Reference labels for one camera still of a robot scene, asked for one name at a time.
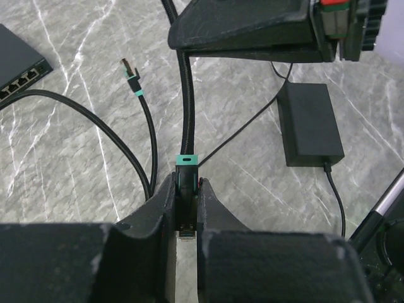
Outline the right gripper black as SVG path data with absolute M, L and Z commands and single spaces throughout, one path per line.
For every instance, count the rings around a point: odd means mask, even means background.
M 198 57 L 320 62 L 317 38 L 355 62 L 374 50 L 387 5 L 311 1 L 311 22 L 309 1 L 191 1 L 171 25 L 168 44 Z

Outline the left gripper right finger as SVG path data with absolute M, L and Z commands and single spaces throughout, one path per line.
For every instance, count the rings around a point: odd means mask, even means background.
M 205 300 L 205 261 L 203 232 L 207 229 L 250 230 L 221 203 L 207 178 L 199 179 L 198 209 L 196 219 L 197 291 L 198 302 Z

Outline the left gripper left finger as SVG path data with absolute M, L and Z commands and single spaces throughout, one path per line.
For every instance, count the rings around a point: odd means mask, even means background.
M 134 302 L 174 302 L 177 241 L 175 176 L 170 173 L 158 191 L 116 224 L 130 240 L 123 249 L 125 282 Z

